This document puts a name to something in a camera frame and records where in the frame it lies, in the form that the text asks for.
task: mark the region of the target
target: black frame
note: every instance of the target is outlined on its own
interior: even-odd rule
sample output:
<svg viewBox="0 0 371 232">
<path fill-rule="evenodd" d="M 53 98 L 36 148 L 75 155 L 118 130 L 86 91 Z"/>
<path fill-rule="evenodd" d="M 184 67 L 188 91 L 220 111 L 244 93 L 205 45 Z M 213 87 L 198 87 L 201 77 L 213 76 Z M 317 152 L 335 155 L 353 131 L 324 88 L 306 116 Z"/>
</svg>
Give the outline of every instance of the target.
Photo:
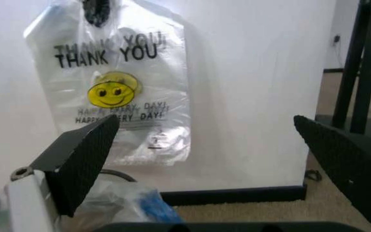
<svg viewBox="0 0 371 232">
<path fill-rule="evenodd" d="M 350 132 L 364 134 L 371 101 L 371 0 L 360 0 L 359 2 L 333 115 L 332 126 L 334 127 L 344 127 L 359 69 L 360 78 Z"/>
</svg>

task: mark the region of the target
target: smiley face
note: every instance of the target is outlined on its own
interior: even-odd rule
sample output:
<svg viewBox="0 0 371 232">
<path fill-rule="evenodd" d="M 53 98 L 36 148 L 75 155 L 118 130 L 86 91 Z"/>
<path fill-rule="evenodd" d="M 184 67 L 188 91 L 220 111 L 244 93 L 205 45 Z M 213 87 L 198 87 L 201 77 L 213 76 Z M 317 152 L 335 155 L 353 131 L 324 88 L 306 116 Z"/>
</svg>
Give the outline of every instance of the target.
<svg viewBox="0 0 371 232">
<path fill-rule="evenodd" d="M 134 90 L 119 82 L 108 81 L 93 86 L 88 91 L 89 101 L 101 108 L 124 106 L 134 98 Z"/>
<path fill-rule="evenodd" d="M 141 83 L 125 72 L 108 72 L 97 76 L 88 91 L 89 101 L 101 108 L 116 108 L 130 103 L 142 90 Z"/>
</svg>

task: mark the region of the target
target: plastic bag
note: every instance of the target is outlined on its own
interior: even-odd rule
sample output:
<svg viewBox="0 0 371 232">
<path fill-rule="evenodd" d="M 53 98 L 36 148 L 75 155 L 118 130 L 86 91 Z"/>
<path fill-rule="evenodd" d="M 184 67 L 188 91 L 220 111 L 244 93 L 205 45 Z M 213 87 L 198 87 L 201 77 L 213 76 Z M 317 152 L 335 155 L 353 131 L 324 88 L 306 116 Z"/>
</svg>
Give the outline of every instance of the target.
<svg viewBox="0 0 371 232">
<path fill-rule="evenodd" d="M 90 232 L 118 222 L 181 223 L 182 220 L 153 188 L 133 182 L 97 180 L 74 217 L 62 216 L 59 226 L 64 232 Z"/>
<path fill-rule="evenodd" d="M 24 36 L 59 132 L 115 114 L 120 129 L 105 166 L 187 158 L 181 24 L 132 0 L 57 0 Z"/>
</svg>

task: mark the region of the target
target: textured rubber pad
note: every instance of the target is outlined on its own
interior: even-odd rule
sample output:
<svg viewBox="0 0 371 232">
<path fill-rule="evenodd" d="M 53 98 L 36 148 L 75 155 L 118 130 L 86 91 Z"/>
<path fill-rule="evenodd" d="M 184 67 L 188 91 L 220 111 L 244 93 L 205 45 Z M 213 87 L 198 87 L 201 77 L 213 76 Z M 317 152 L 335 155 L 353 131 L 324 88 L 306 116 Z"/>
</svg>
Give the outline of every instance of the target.
<svg viewBox="0 0 371 232">
<path fill-rule="evenodd" d="M 118 131 L 115 115 L 60 135 L 30 166 L 45 172 L 61 215 L 75 209 L 97 179 Z"/>
<path fill-rule="evenodd" d="M 333 183 L 371 223 L 371 138 L 303 116 L 294 124 Z"/>
</svg>

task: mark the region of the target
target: white backdrop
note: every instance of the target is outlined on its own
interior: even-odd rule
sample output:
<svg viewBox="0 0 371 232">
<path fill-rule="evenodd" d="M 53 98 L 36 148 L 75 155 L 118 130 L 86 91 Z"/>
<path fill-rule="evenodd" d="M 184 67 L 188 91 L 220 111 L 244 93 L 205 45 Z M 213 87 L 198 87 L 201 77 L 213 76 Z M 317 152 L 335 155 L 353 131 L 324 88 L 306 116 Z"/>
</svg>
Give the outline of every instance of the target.
<svg viewBox="0 0 371 232">
<path fill-rule="evenodd" d="M 186 24 L 192 151 L 121 167 L 162 191 L 302 185 L 335 0 L 154 0 Z M 22 32 L 45 0 L 0 0 L 0 188 L 56 137 Z"/>
</svg>

